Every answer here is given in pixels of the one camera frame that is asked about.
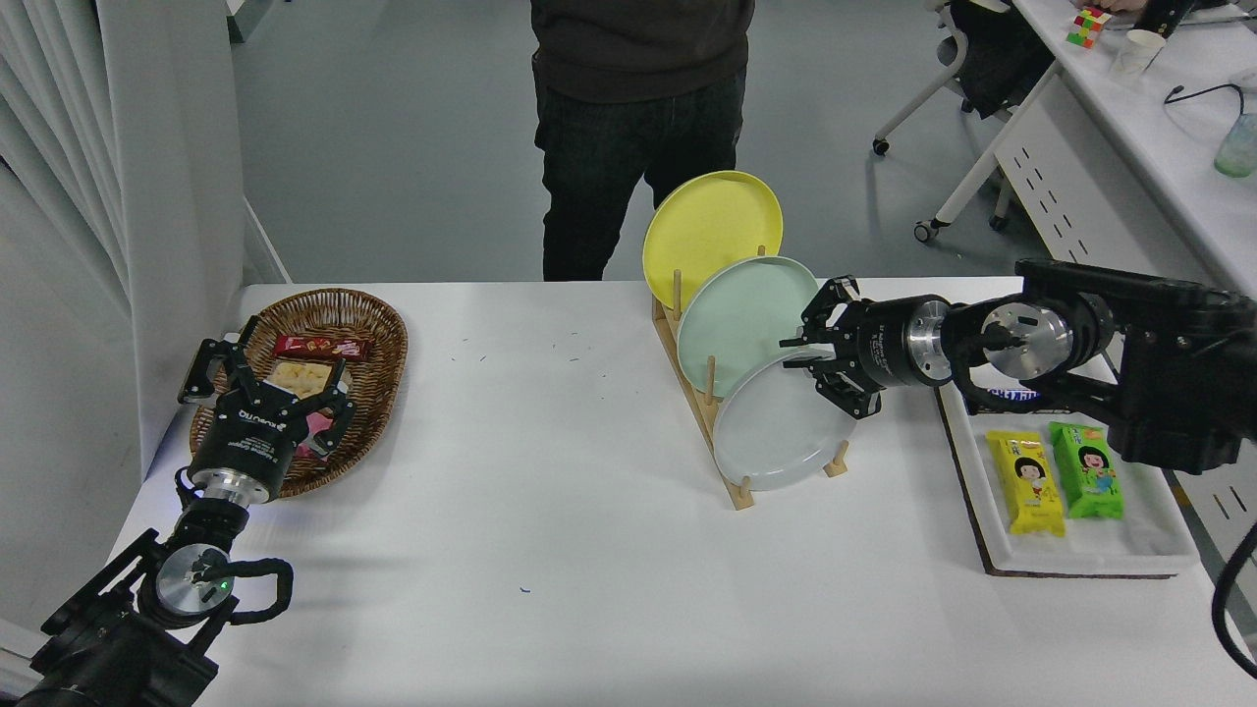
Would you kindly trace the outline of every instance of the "white curtain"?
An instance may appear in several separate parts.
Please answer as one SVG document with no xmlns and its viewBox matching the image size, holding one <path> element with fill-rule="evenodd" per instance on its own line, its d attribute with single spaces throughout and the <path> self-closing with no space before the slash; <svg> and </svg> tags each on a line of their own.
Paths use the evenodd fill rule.
<svg viewBox="0 0 1257 707">
<path fill-rule="evenodd" d="M 108 555 L 196 346 L 236 323 L 224 4 L 0 0 L 0 619 L 34 628 Z"/>
</svg>

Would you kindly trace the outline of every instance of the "dish rack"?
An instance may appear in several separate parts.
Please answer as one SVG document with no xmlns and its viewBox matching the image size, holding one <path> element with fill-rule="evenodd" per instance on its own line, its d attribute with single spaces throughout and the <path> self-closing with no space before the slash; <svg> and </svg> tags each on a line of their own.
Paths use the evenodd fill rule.
<svg viewBox="0 0 1257 707">
<path fill-rule="evenodd" d="M 758 255 L 764 255 L 766 248 L 759 247 Z M 723 400 L 711 394 L 715 387 L 715 356 L 708 356 L 706 366 L 706 390 L 699 390 L 690 385 L 686 380 L 685 374 L 681 371 L 681 364 L 676 355 L 676 332 L 681 326 L 681 270 L 672 270 L 672 302 L 676 303 L 676 308 L 665 307 L 657 298 L 652 299 L 651 303 L 651 320 L 655 325 L 655 333 L 659 335 L 660 343 L 664 345 L 664 351 L 667 353 L 667 360 L 672 362 L 672 372 L 676 374 L 676 381 L 681 386 L 681 392 L 685 395 L 685 400 L 690 404 L 690 411 L 694 413 L 694 419 L 699 424 L 699 430 L 703 433 L 703 439 L 706 442 L 708 450 L 713 452 L 714 457 L 714 437 L 715 437 L 715 419 L 720 413 L 720 404 Z M 843 458 L 847 453 L 847 442 L 843 440 L 838 447 L 837 454 L 833 459 L 825 464 L 825 473 L 830 478 L 837 477 L 847 470 L 847 465 Z M 749 508 L 755 504 L 755 499 L 750 492 L 750 477 L 743 477 L 742 484 L 735 484 L 729 479 L 720 476 L 720 481 L 724 483 L 725 491 L 729 492 L 729 501 L 733 502 L 733 507 L 737 511 Z"/>
</svg>

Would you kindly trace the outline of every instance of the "wicker basket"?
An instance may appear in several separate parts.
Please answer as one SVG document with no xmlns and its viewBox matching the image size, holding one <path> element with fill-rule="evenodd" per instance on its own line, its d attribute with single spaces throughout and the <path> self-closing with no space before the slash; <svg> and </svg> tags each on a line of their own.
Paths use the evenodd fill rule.
<svg viewBox="0 0 1257 707">
<path fill-rule="evenodd" d="M 327 459 L 293 459 L 284 476 L 280 498 L 329 483 L 366 457 L 388 424 L 407 348 L 406 325 L 397 312 L 381 299 L 356 289 L 313 289 L 263 309 L 245 350 L 259 380 L 274 369 L 275 341 L 284 335 L 370 338 L 372 347 L 366 361 L 346 362 L 346 370 L 353 376 L 349 400 L 357 410 L 341 447 Z M 226 390 L 226 377 L 221 371 L 215 386 L 219 392 Z M 209 409 L 196 411 L 190 435 L 194 454 L 212 421 L 214 414 Z"/>
</svg>

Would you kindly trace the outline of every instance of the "paper cup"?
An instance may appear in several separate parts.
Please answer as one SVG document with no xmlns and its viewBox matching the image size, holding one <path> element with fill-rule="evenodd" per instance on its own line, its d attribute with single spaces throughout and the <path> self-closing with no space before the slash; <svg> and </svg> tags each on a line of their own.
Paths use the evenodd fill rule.
<svg viewBox="0 0 1257 707">
<path fill-rule="evenodd" d="M 1138 78 L 1164 48 L 1164 36 L 1146 29 L 1133 29 L 1126 33 L 1126 43 L 1121 45 L 1109 74 L 1117 79 Z"/>
</svg>

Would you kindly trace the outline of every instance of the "white tray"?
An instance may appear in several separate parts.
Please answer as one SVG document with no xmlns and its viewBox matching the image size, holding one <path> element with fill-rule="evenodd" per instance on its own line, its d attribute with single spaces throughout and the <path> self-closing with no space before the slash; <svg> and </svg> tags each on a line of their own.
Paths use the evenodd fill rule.
<svg viewBox="0 0 1257 707">
<path fill-rule="evenodd" d="M 1200 561 L 1161 472 L 1120 459 L 1115 459 L 1114 465 L 1121 479 L 1125 502 L 1123 520 L 1066 518 L 1065 537 L 1009 533 L 1008 508 L 987 445 L 987 431 L 1037 431 L 1045 445 L 1051 448 L 1050 421 L 1105 425 L 1081 414 L 969 415 L 955 384 L 948 384 L 936 392 L 988 574 L 1164 579 Z M 1051 452 L 1048 459 L 1053 460 L 1052 468 L 1056 469 Z M 1060 479 L 1060 474 L 1053 473 Z"/>
</svg>

